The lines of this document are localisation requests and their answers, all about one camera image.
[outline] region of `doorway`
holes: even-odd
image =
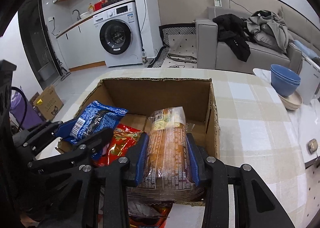
[[[18,10],[22,44],[31,69],[41,88],[53,84],[62,76],[44,22],[41,0],[26,0]]]

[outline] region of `washing machine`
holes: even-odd
[[[107,66],[142,63],[141,34],[134,2],[122,4],[93,16],[102,53]]]

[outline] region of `washing machine door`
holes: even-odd
[[[131,39],[131,30],[123,21],[107,21],[100,29],[100,42],[103,48],[112,55],[124,53],[129,48]]]

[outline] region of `blue bowl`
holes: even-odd
[[[294,81],[294,82],[300,82],[301,78],[298,74],[294,73],[292,70],[288,69],[285,66],[280,66],[277,64],[272,64],[271,69],[275,72],[281,75],[282,77]]]
[[[290,83],[290,84],[293,84],[293,85],[300,85],[300,82],[295,82],[295,81],[289,80],[289,79],[287,79],[287,78],[285,78],[285,77],[281,76],[280,74],[278,74],[278,73],[274,72],[273,70],[271,70],[271,72],[273,72],[273,73],[274,73],[274,74],[276,74],[279,78],[281,78],[282,80],[284,80],[284,81],[286,81],[286,82],[288,82],[288,83]]]
[[[292,95],[300,83],[298,85],[291,84],[271,71],[271,85],[280,96],[286,97]]]

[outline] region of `checkered tablecloth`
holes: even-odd
[[[238,167],[244,163],[252,165],[295,226],[302,227],[307,201],[307,179],[302,152],[288,113],[268,83],[254,75],[219,70],[115,70],[93,81],[62,120],[65,122],[73,118],[100,79],[115,77],[211,78],[221,128],[220,159],[225,164]],[[235,227],[232,186],[229,189],[229,226]]]

